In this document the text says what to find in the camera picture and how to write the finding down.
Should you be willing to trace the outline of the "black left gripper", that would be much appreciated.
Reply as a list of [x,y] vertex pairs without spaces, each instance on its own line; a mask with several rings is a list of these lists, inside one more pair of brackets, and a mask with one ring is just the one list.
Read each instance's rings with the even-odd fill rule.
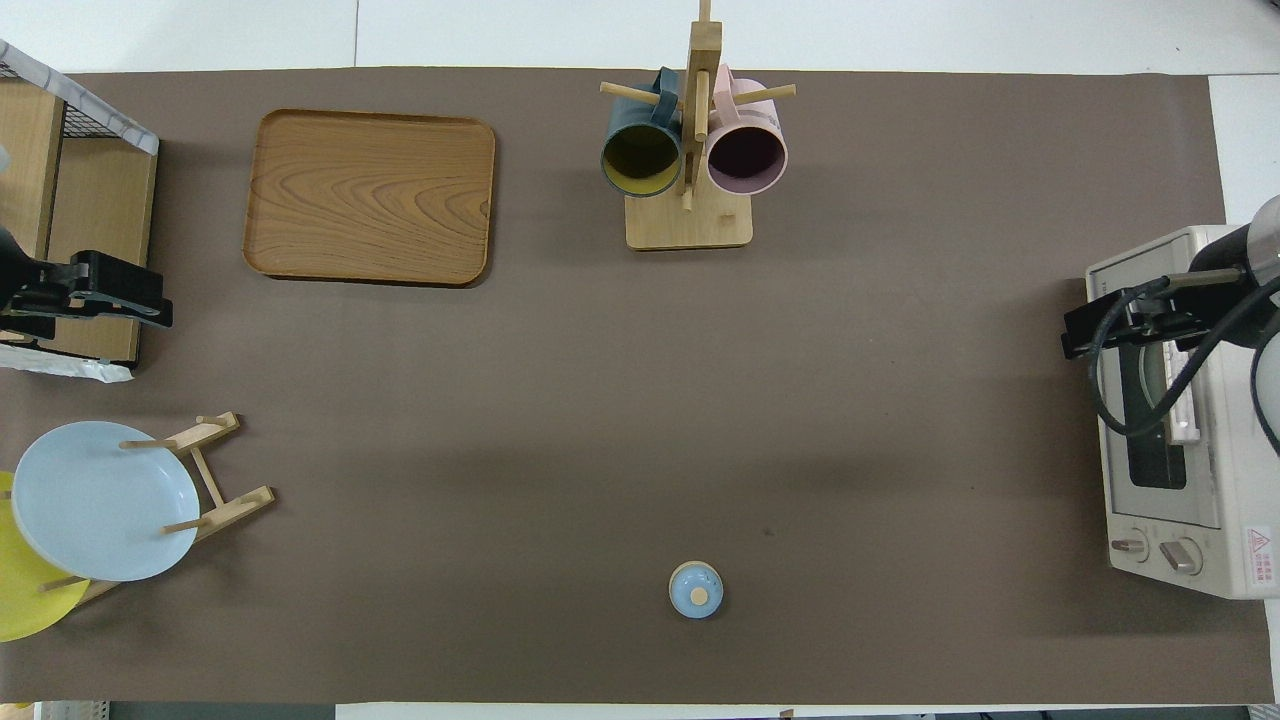
[[[82,250],[72,263],[31,258],[13,234],[1,229],[1,306],[4,332],[54,340],[56,319],[124,318],[146,325],[173,327],[173,304],[163,297],[163,275],[109,254]],[[157,307],[125,306],[97,296],[78,299],[77,290],[114,300],[160,300]]]

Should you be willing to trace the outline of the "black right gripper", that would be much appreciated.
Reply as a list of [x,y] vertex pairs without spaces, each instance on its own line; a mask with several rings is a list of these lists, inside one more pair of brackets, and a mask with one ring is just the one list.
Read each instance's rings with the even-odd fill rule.
[[1101,295],[1091,301],[1093,314],[1065,313],[1062,355],[1084,356],[1115,307],[1120,307],[1119,315],[1103,333],[1102,348],[1172,341],[1180,351],[1190,352],[1220,331],[1222,343],[1256,350],[1257,305],[1244,307],[1257,290],[1252,240],[1253,228],[1239,225],[1197,249],[1179,272]]

